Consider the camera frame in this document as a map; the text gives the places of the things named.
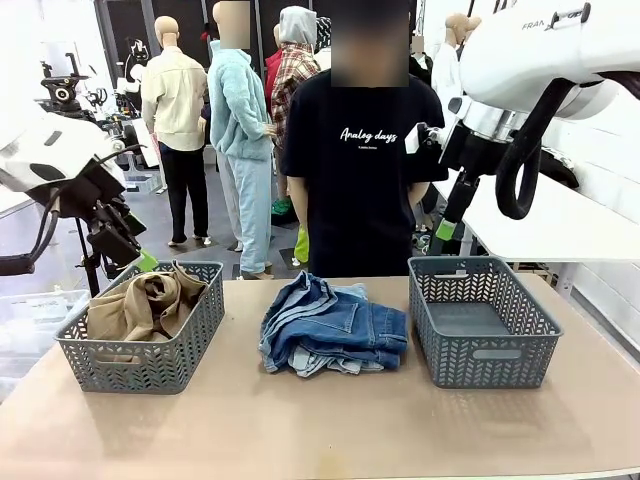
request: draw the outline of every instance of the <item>brown cloth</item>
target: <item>brown cloth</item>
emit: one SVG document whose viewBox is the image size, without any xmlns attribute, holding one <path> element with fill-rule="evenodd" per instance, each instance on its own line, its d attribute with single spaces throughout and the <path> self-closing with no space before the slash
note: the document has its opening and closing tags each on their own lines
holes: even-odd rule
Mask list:
<svg viewBox="0 0 640 480">
<path fill-rule="evenodd" d="M 189 276 L 175 261 L 173 269 L 140 274 L 92 299 L 88 338 L 127 342 L 166 342 L 173 338 L 207 286 Z"/>
</svg>

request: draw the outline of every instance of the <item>jeans pocket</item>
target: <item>jeans pocket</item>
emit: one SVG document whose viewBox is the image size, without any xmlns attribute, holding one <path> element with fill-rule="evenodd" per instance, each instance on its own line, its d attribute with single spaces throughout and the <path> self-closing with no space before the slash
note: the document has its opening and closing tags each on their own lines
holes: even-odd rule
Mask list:
<svg viewBox="0 0 640 480">
<path fill-rule="evenodd" d="M 359 305 L 357 303 L 336 305 L 331 312 L 313 317 L 305 317 L 304 320 L 322 327 L 351 333 L 353 329 L 353 320 L 356 316 L 358 306 Z"/>
</svg>

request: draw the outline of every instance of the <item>plaid shirt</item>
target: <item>plaid shirt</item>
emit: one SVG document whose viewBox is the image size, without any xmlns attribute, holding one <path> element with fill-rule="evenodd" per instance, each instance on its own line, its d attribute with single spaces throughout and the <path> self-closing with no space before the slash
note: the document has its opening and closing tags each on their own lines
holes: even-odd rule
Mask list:
<svg viewBox="0 0 640 480">
<path fill-rule="evenodd" d="M 271 96 L 271 114 L 276 125 L 275 142 L 278 147 L 284 148 L 291 97 L 298 85 L 319 72 L 320 67 L 313 58 L 313 45 L 282 44 L 282 64 Z"/>
</svg>

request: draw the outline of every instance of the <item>black t-shirt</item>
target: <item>black t-shirt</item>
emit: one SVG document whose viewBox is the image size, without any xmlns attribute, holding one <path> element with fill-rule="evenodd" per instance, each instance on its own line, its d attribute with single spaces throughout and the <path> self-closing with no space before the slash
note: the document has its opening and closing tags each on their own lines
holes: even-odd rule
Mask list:
<svg viewBox="0 0 640 480">
<path fill-rule="evenodd" d="M 306 180 L 309 269 L 321 277 L 405 275 L 415 219 L 413 183 L 446 180 L 422 148 L 405 150 L 419 122 L 443 127 L 435 92 L 411 76 L 407 87 L 332 87 L 331 71 L 296 90 L 282 172 Z"/>
</svg>

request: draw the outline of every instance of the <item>green shoe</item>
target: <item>green shoe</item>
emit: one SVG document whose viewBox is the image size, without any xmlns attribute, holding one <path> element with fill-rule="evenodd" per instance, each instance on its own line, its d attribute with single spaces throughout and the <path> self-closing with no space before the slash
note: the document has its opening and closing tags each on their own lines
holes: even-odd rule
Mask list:
<svg viewBox="0 0 640 480">
<path fill-rule="evenodd" d="M 287 215 L 293 208 L 291 198 L 278 199 L 271 205 L 271 215 Z"/>
</svg>

